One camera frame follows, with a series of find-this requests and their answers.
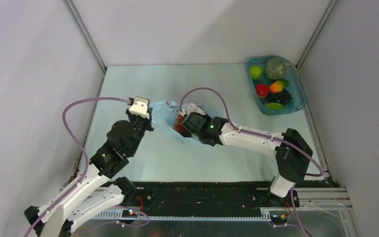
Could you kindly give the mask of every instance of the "fruit basket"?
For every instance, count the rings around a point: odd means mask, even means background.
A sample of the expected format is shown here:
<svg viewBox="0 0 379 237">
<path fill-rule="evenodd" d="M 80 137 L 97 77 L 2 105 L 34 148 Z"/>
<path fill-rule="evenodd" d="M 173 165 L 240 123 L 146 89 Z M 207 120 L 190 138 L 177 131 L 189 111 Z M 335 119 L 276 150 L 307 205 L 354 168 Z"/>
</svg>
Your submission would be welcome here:
<svg viewBox="0 0 379 237">
<path fill-rule="evenodd" d="M 281 81 L 286 80 L 285 82 L 287 82 L 288 85 L 277 94 L 269 91 L 267 96 L 264 98 L 260 99 L 258 96 L 258 93 L 256 91 L 256 86 L 258 84 L 263 83 L 269 87 L 271 84 L 276 82 L 276 80 L 267 77 L 267 74 L 270 76 L 275 74 L 271 74 L 272 72 L 270 73 L 266 68 L 266 63 L 275 57 L 277 56 L 270 55 L 253 58 L 246 63 L 246 73 L 248 75 L 249 83 L 252 87 L 252 91 L 258 104 L 259 110 L 266 115 L 283 115 L 300 111 L 306 106 L 307 97 L 304 92 L 303 85 L 300 82 L 300 79 L 297 76 L 296 72 L 294 71 L 294 66 L 292 66 L 291 62 L 286 59 L 279 57 L 279 59 L 281 59 L 281 62 L 285 62 L 286 65 L 286 67 L 284 66 L 286 72 L 280 79 Z M 263 69 L 262 74 L 260 72 L 250 72 L 250 69 L 252 67 L 258 68 L 257 66 L 260 66 L 261 69 Z M 278 106 L 272 104 L 272 106 L 270 106 L 270 103 L 277 101 L 282 101 L 282 104 L 279 104 Z"/>
</svg>

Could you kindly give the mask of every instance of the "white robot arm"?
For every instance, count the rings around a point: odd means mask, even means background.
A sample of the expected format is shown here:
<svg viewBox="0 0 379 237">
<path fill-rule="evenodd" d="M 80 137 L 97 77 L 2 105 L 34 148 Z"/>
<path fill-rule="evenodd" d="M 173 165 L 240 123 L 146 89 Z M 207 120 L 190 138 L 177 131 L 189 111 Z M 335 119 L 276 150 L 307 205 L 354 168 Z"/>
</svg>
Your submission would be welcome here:
<svg viewBox="0 0 379 237">
<path fill-rule="evenodd" d="M 182 127 L 191 134 L 195 134 L 201 143 L 211 146 L 244 147 L 276 158 L 278 174 L 269 189 L 270 199 L 278 202 L 278 199 L 284 198 L 296 183 L 304 180 L 310 160 L 292 147 L 280 142 L 281 140 L 289 141 L 311 156 L 313 154 L 311 148 L 294 129 L 288 128 L 285 133 L 278 133 L 242 128 L 241 125 L 231 123 L 226 118 L 209 117 L 193 103 L 189 104 L 181 115 L 185 117 Z"/>
<path fill-rule="evenodd" d="M 44 225 L 58 207 L 63 209 L 61 237 L 68 237 L 79 226 L 105 209 L 132 198 L 136 187 L 125 177 L 118 178 L 107 191 L 83 202 L 98 187 L 112 179 L 133 157 L 146 131 L 153 131 L 150 100 L 130 98 L 126 110 L 129 121 L 120 120 L 107 133 L 106 143 L 90 159 L 86 173 L 78 175 L 55 198 L 41 207 L 30 206 L 24 215 L 41 235 Z"/>
</svg>

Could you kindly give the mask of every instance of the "grape cluster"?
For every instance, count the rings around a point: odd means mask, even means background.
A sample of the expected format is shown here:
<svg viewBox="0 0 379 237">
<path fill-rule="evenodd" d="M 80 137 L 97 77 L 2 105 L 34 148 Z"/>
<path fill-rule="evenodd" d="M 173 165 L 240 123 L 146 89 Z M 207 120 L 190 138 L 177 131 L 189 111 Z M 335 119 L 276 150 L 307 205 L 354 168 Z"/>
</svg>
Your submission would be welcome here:
<svg viewBox="0 0 379 237">
<path fill-rule="evenodd" d="M 293 97 L 286 89 L 283 89 L 279 93 L 269 92 L 267 97 L 270 103 L 280 103 L 282 105 L 285 105 L 289 101 L 293 100 Z"/>
</svg>

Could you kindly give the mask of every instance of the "blue plastic basket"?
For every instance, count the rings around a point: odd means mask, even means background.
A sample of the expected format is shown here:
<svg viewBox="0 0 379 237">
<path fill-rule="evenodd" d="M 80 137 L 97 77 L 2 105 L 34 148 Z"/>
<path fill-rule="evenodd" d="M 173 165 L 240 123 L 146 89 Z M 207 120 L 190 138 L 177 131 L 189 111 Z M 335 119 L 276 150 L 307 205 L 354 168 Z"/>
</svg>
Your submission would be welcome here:
<svg viewBox="0 0 379 237">
<path fill-rule="evenodd" d="M 294 72 L 293 68 L 290 66 L 291 65 L 290 61 L 286 59 L 285 61 L 287 61 L 287 73 L 285 74 L 283 79 L 287 80 L 290 83 L 286 87 L 286 89 L 293 97 L 293 100 L 288 102 L 286 105 L 284 105 L 284 109 L 276 110 L 276 109 L 270 109 L 265 106 L 268 103 L 268 98 L 259 99 L 255 90 L 255 86 L 260 83 L 264 83 L 267 86 L 269 86 L 274 82 L 274 80 L 269 79 L 265 74 L 266 62 L 273 57 L 277 57 L 277 56 L 270 55 L 270 56 L 253 58 L 246 63 L 246 73 L 248 75 L 248 80 L 252 87 L 252 92 L 254 94 L 256 103 L 258 104 L 259 110 L 266 115 L 284 115 L 284 114 L 290 114 L 290 113 L 300 111 L 307 104 L 306 93 L 304 92 L 304 88 L 303 88 L 302 83 L 300 82 L 300 79 Z M 261 77 L 258 80 L 254 80 L 251 78 L 249 74 L 249 69 L 251 68 L 251 66 L 261 66 L 264 69 L 264 72 L 262 73 Z"/>
</svg>

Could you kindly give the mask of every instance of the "white wall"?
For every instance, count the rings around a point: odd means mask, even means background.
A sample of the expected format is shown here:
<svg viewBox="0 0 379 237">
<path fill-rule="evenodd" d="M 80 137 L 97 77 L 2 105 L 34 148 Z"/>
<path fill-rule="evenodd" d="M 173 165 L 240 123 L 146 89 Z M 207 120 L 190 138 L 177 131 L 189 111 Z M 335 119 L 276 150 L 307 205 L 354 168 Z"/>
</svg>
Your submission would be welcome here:
<svg viewBox="0 0 379 237">
<path fill-rule="evenodd" d="M 46 203 L 68 180 L 79 149 L 61 113 L 96 96 L 100 81 L 61 0 L 0 0 L 0 237 L 23 236 L 23 211 Z M 79 139 L 91 111 L 89 104 L 68 116 Z"/>
<path fill-rule="evenodd" d="M 108 66 L 294 63 L 329 0 L 75 0 Z"/>
<path fill-rule="evenodd" d="M 379 1 L 340 1 L 302 75 L 331 171 L 379 237 Z"/>
</svg>

